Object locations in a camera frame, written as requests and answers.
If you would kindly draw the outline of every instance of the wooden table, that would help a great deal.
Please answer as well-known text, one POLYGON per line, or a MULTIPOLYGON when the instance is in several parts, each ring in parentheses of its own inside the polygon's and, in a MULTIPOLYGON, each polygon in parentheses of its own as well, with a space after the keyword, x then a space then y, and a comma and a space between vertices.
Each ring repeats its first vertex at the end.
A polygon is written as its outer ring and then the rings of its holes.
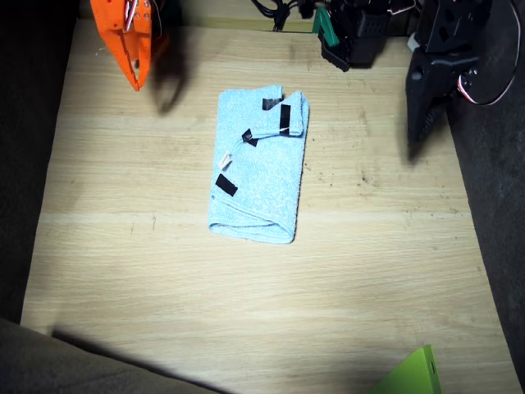
POLYGON ((445 392, 520 392, 448 128, 405 160, 404 41, 344 74, 312 34, 187 32, 160 117, 78 23, 22 323, 238 393, 366 392, 425 344, 445 392), (207 226, 218 95, 270 84, 311 105, 291 245, 207 226))
MULTIPOLYGON (((264 6, 276 9, 270 0, 259 0, 264 6)), ((79 1, 80 18, 93 19, 89 0, 79 1)), ((238 30, 272 31, 273 19, 266 18, 250 0, 179 0, 184 10, 185 23, 193 26, 238 30)), ((310 32, 313 18, 303 19, 297 7, 292 7, 284 31, 310 32)))

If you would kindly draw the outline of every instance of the folded towel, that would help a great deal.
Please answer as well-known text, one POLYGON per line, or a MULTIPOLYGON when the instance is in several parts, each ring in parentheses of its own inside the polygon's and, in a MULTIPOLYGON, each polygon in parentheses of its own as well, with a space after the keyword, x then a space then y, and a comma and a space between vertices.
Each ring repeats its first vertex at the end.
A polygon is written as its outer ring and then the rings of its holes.
POLYGON ((253 241, 294 239, 309 105, 282 86, 219 97, 209 228, 253 241))

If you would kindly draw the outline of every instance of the white wire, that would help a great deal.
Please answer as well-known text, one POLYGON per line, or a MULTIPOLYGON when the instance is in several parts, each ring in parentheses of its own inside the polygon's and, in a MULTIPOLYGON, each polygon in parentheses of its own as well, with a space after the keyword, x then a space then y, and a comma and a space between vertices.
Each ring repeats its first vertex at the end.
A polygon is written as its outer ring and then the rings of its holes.
POLYGON ((160 26, 160 33, 158 34, 159 37, 162 37, 162 21, 161 21, 161 12, 158 10, 157 1, 153 0, 153 4, 155 4, 155 8, 157 8, 157 17, 158 17, 158 24, 160 26))
POLYGON ((406 11, 410 11, 412 8, 415 8, 416 7, 416 1, 417 0, 413 0, 413 5, 410 6, 410 7, 406 7, 406 8, 400 8, 399 10, 387 10, 391 15, 398 15, 398 14, 402 14, 403 12, 406 12, 406 11))
POLYGON ((512 78, 510 79, 509 83, 505 87, 505 89, 500 94, 498 94, 494 99, 492 99, 491 101, 489 101, 487 103, 479 103, 478 101, 474 100, 470 96, 470 94, 468 94, 467 90, 465 90, 465 88, 463 87, 463 76, 459 76, 459 78, 458 78, 458 90, 472 104, 476 104, 476 105, 494 105, 494 104, 498 103, 503 98, 503 96, 505 96, 507 94, 507 92, 510 89, 510 86, 512 86, 512 84, 514 83, 514 80, 516 79, 516 68, 518 66, 519 54, 521 52, 521 47, 522 47, 522 24, 521 24, 521 21, 519 20, 518 10, 516 9, 516 5, 514 4, 513 0, 510 0, 510 6, 512 7, 512 11, 514 13, 514 17, 516 18, 516 23, 518 25, 518 50, 516 51, 516 60, 514 61, 514 73, 512 75, 512 78))
POLYGON ((135 10, 136 9, 137 9, 137 0, 133 0, 133 5, 131 6, 131 9, 128 9, 128 14, 125 15, 125 17, 126 17, 126 24, 125 24, 126 31, 130 31, 131 22, 133 21, 133 16, 135 16, 135 10))

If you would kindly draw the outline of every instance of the green plastic piece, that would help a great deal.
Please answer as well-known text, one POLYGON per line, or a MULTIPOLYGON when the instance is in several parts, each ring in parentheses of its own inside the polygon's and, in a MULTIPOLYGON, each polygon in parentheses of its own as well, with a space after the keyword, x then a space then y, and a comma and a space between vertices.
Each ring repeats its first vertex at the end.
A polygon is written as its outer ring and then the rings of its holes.
POLYGON ((319 29, 321 29, 322 36, 329 47, 335 47, 339 44, 339 39, 331 25, 330 16, 325 7, 319 7, 317 9, 315 19, 313 20, 312 33, 319 33, 319 29))
POLYGON ((414 351, 368 394, 442 394, 432 346, 414 351))

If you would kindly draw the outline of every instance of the dark fabric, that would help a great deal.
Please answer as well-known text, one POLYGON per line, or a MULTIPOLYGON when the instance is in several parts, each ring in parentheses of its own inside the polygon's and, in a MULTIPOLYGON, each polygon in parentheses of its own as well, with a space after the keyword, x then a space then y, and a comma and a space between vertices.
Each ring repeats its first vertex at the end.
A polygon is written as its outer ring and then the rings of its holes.
POLYGON ((19 322, 78 2, 0 13, 0 317, 19 322))
POLYGON ((209 394, 0 319, 0 393, 209 394))
MULTIPOLYGON (((494 3, 480 40, 485 56, 473 82, 476 98, 498 92, 514 65, 514 15, 508 0, 494 3)), ((525 1, 517 3, 525 15, 525 1)), ((525 62, 500 103, 458 100, 449 119, 495 305, 525 388, 525 62)))

